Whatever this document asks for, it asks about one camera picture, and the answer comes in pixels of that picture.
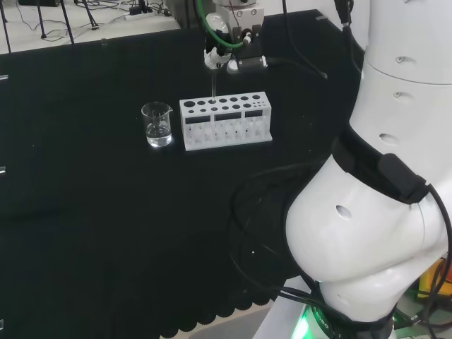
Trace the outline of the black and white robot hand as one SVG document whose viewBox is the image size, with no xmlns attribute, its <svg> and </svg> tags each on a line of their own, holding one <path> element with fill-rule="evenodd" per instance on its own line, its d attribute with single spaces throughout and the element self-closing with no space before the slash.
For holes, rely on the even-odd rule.
<svg viewBox="0 0 452 339">
<path fill-rule="evenodd" d="M 209 13 L 203 19 L 206 29 L 204 64 L 209 71 L 226 68 L 229 74 L 264 70 L 267 67 L 260 41 L 261 26 L 252 30 L 240 27 L 230 30 L 219 13 Z"/>
</svg>

